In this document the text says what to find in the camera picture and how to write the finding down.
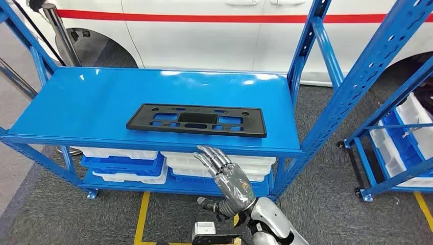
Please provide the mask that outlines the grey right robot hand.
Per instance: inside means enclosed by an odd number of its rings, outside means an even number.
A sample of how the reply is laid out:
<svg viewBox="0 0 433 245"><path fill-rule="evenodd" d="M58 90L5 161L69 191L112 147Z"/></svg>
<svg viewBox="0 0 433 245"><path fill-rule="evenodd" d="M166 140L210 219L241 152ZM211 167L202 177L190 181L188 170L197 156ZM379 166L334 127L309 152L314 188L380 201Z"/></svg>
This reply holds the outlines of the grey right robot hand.
<svg viewBox="0 0 433 245"><path fill-rule="evenodd" d="M207 168L224 197L218 202L199 197L197 203L215 213L219 221L230 219L252 206L256 195L240 166L220 149L204 145L197 148L202 152L194 152L193 156Z"/></svg>

